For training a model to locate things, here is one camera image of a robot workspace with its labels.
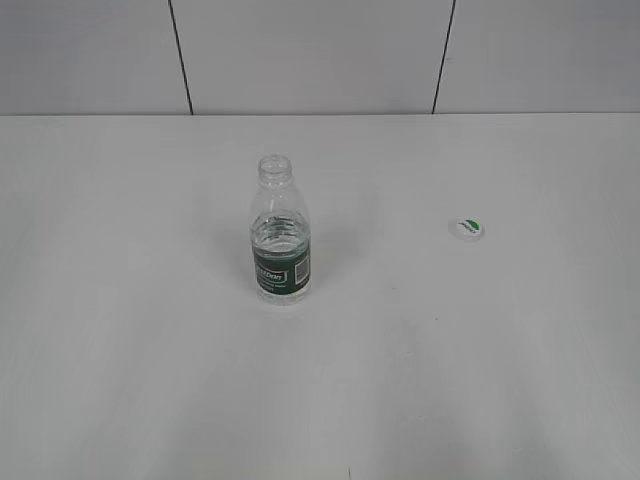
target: white tabletop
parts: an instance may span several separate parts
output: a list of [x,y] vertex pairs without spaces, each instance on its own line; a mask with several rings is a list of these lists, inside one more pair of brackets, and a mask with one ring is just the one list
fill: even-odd
[[0,478],[640,478],[639,180],[640,115],[0,118]]

